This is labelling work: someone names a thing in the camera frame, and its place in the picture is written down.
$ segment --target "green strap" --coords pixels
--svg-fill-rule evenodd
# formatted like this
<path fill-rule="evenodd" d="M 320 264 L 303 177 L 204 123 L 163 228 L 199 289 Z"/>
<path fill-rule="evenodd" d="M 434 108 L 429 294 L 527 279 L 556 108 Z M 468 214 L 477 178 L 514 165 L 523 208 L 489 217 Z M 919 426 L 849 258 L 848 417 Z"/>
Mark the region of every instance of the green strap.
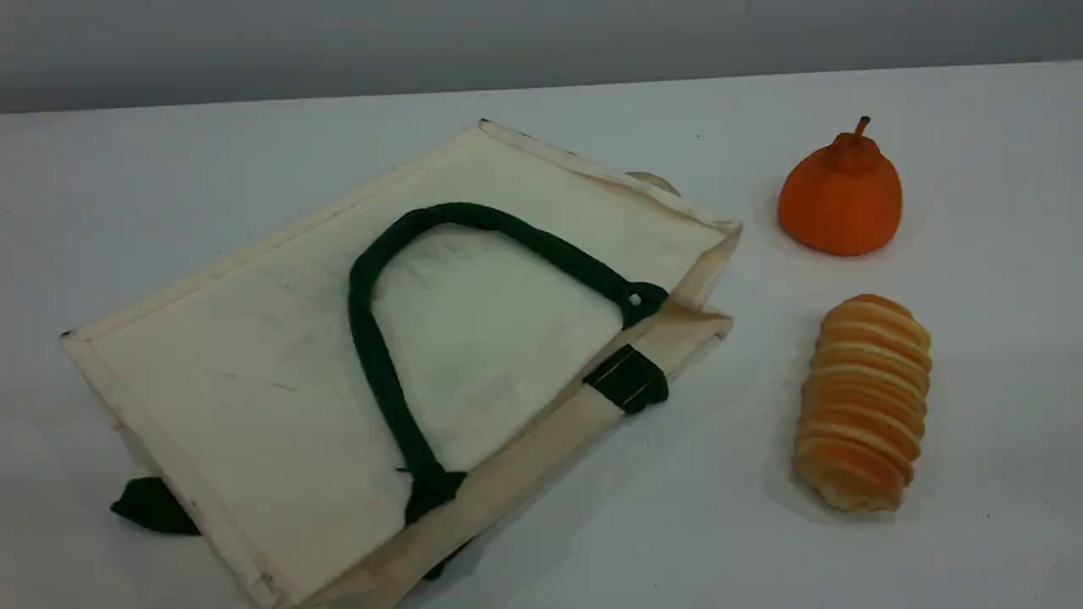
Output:
<path fill-rule="evenodd" d="M 376 281 L 388 262 L 410 242 L 441 224 L 496 231 L 519 242 L 616 304 L 625 328 L 657 312 L 668 297 L 656 285 L 628 282 L 574 245 L 483 205 L 445 203 L 416 209 L 395 221 L 357 257 L 350 270 L 348 307 L 350 329 L 365 377 L 406 461 L 406 470 L 414 478 L 405 510 L 407 526 L 455 498 L 466 474 L 444 469 L 414 420 L 387 342 L 373 315 L 373 299 Z"/>

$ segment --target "cream canvas bag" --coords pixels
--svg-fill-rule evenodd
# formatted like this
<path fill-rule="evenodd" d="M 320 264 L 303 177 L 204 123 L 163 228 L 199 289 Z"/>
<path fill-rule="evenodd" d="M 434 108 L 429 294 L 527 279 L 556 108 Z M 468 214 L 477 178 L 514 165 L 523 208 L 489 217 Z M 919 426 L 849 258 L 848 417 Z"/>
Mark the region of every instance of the cream canvas bag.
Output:
<path fill-rule="evenodd" d="M 482 121 L 62 341 L 256 604 L 392 607 L 726 335 L 739 234 Z"/>

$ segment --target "gray wall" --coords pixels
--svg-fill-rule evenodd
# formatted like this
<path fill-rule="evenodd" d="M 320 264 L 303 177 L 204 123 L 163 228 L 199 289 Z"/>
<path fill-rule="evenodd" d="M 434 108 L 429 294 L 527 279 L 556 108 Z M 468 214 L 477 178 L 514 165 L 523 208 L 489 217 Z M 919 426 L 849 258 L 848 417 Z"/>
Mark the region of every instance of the gray wall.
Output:
<path fill-rule="evenodd" d="M 1081 0 L 0 0 L 9 112 L 1081 56 Z"/>

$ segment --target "spiral bread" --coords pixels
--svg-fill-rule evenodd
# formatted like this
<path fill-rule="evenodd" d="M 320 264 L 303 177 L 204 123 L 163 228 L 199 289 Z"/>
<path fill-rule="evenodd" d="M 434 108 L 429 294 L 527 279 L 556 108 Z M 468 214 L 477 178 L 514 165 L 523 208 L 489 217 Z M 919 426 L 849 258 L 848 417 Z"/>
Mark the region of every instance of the spiral bread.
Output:
<path fill-rule="evenodd" d="M 833 507 L 895 510 L 925 436 L 929 334 L 902 306 L 861 295 L 824 316 L 794 468 Z"/>

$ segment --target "green rope handle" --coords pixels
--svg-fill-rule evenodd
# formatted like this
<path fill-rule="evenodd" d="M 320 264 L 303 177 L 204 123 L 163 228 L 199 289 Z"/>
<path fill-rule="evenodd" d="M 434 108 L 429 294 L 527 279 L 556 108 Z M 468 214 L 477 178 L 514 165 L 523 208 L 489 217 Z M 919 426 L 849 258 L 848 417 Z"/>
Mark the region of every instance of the green rope handle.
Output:
<path fill-rule="evenodd" d="M 373 315 L 373 299 L 376 281 L 388 262 L 422 233 L 441 224 L 496 231 L 519 242 L 619 307 L 624 328 L 657 312 L 668 297 L 666 290 L 656 285 L 628 282 L 574 245 L 483 205 L 445 203 L 415 209 L 395 221 L 353 263 L 348 308 L 357 358 L 380 413 L 406 461 L 406 471 L 414 478 L 405 509 L 406 526 L 455 498 L 466 474 L 444 469 L 410 414 L 391 353 Z M 430 575 L 439 575 L 439 568 Z"/>

